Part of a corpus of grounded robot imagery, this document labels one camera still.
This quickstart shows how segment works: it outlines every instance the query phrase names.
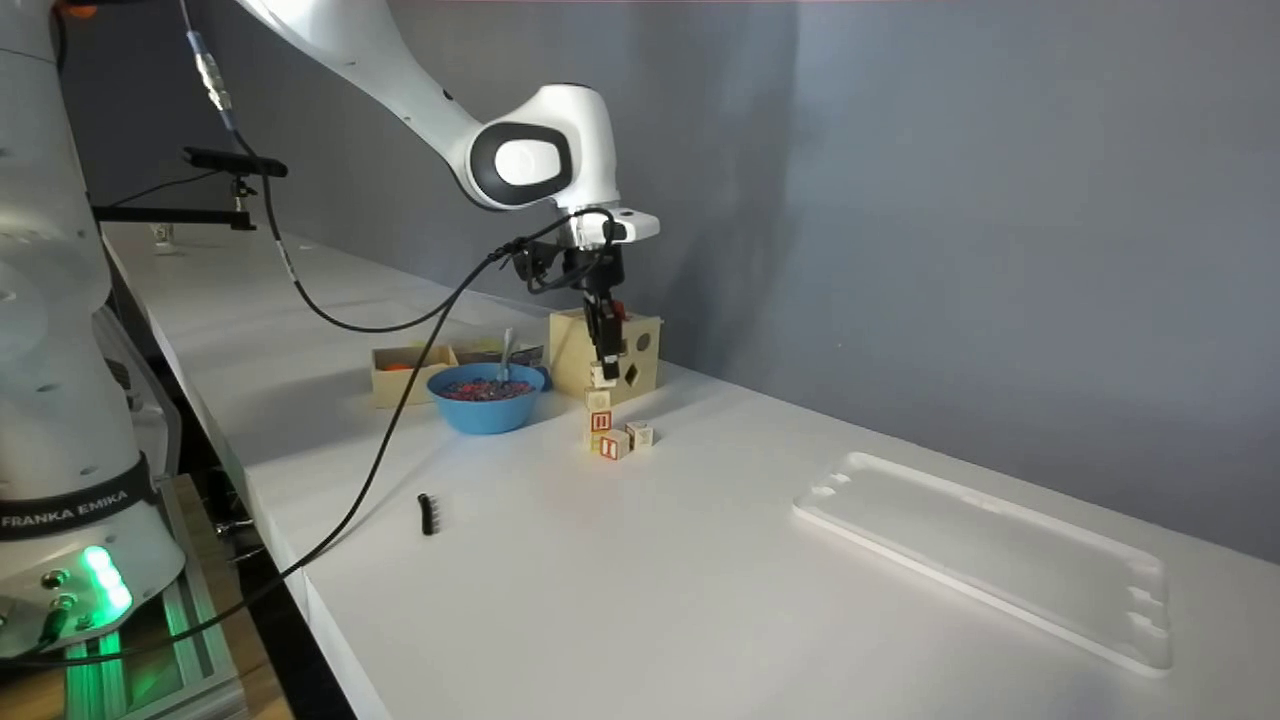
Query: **table surface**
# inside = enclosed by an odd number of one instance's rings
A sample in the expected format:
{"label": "table surface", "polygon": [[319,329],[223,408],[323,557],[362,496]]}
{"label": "table surface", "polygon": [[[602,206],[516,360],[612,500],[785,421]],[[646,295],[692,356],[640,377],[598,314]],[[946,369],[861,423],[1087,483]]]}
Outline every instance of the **table surface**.
{"label": "table surface", "polygon": [[[106,254],[253,507],[271,559],[353,503],[388,423],[368,352],[292,295],[262,235],[181,230]],[[349,321],[446,289],[297,243]],[[539,335],[531,308],[469,295],[446,335]],[[510,436],[465,439],[410,408],[353,532],[288,590],[360,717],[1280,717],[1280,567],[866,427],[665,366],[619,408],[653,454],[596,460],[552,395]],[[1131,671],[972,604],[791,517],[846,454],[946,477],[1166,565],[1171,670]],[[420,537],[414,496],[439,503]]]}

